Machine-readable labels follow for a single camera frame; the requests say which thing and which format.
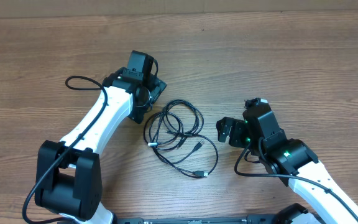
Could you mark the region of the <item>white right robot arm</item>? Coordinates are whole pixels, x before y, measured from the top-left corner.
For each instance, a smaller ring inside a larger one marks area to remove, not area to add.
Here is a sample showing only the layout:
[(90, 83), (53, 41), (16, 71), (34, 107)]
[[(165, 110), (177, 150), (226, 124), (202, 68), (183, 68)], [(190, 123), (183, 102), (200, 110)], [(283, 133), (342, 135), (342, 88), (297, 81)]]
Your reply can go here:
[(279, 178), (305, 200), (325, 223), (358, 223), (358, 206), (333, 180), (318, 156), (301, 140), (288, 139), (275, 118), (224, 117), (216, 123), (218, 140), (241, 147), (239, 156), (258, 157), (263, 177)]

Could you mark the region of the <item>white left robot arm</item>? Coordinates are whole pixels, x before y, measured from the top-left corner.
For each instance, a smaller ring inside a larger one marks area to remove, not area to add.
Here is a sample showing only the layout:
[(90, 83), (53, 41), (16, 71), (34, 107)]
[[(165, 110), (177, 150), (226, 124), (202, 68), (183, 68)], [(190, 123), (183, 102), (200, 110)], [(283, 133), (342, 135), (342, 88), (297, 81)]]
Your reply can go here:
[(150, 72), (125, 67), (95, 85), (99, 98), (75, 129), (59, 142), (45, 141), (39, 149), (35, 185), (22, 209), (27, 223), (31, 199), (58, 215), (49, 223), (114, 221), (101, 203), (100, 156), (124, 118), (141, 123), (167, 85)]

